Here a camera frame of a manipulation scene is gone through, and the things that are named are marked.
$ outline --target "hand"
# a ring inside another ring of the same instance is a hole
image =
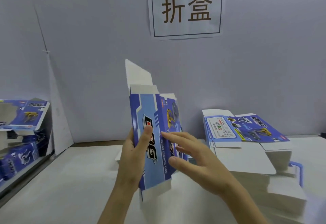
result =
[[[145,126],[144,132],[141,135],[137,146],[134,147],[134,133],[133,129],[130,130],[128,137],[122,146],[115,187],[123,188],[124,190],[130,191],[132,194],[135,193],[144,171],[145,153],[152,132],[153,128],[151,126]]]
[[[239,184],[210,148],[192,135],[187,132],[162,132],[161,134],[170,142],[176,143],[178,151],[192,156],[197,162],[197,165],[194,165],[172,156],[169,158],[169,164],[189,176],[204,189],[222,196],[227,189]]]

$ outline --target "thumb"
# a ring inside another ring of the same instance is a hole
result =
[[[138,153],[143,154],[147,150],[149,141],[152,137],[152,133],[153,133],[153,128],[150,125],[146,125],[143,133],[141,134],[141,137],[139,138],[138,144],[135,148],[135,150]]]
[[[169,158],[169,164],[196,182],[199,175],[201,174],[201,167],[191,164],[189,161],[178,158],[176,156],[171,156]]]

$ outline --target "product information label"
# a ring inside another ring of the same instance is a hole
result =
[[[236,138],[224,117],[207,118],[207,123],[215,139]]]

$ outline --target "left hand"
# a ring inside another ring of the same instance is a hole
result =
[[[121,152],[118,175],[114,187],[134,194],[138,188],[145,166],[145,153],[151,139],[153,128],[145,126],[138,144],[134,147],[134,132],[130,130]]]

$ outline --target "chinese character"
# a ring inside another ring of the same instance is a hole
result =
[[[162,6],[165,6],[165,11],[162,12],[162,14],[166,15],[166,20],[164,21],[164,23],[167,23],[169,21],[169,11],[171,11],[171,8],[169,8],[169,5],[171,5],[171,3],[168,3],[168,0],[165,0],[165,3],[162,4]],[[179,9],[179,22],[181,22],[181,8],[183,8],[184,5],[175,5],[175,0],[172,0],[172,8],[173,8],[173,12],[172,12],[172,17],[170,22],[173,22],[174,19],[174,12],[175,9],[178,8]]]
[[[209,4],[212,3],[212,1],[210,1],[210,0],[203,0],[203,1],[193,0],[188,5],[190,6],[194,2],[196,2],[197,4],[200,4],[200,5],[193,5],[193,11],[206,11],[207,10],[207,4],[203,4],[203,3],[205,3],[205,2],[207,2]],[[209,18],[209,12],[196,12],[196,13],[191,13],[191,19],[189,19],[188,21],[193,21],[193,20],[211,20],[211,19],[212,18]]]

